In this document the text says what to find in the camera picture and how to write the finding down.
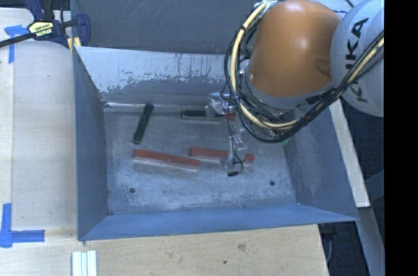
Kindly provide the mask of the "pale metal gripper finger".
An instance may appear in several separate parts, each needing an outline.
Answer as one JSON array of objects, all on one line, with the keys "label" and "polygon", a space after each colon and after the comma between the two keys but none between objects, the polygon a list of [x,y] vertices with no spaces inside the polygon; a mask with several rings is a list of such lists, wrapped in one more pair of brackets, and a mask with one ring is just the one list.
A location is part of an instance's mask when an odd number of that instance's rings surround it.
[{"label": "pale metal gripper finger", "polygon": [[229,104],[222,98],[220,93],[210,93],[204,107],[205,117],[215,119],[229,113]]},{"label": "pale metal gripper finger", "polygon": [[243,142],[241,135],[233,134],[229,137],[227,154],[221,157],[221,164],[227,171],[242,171],[246,162],[248,147]]}]

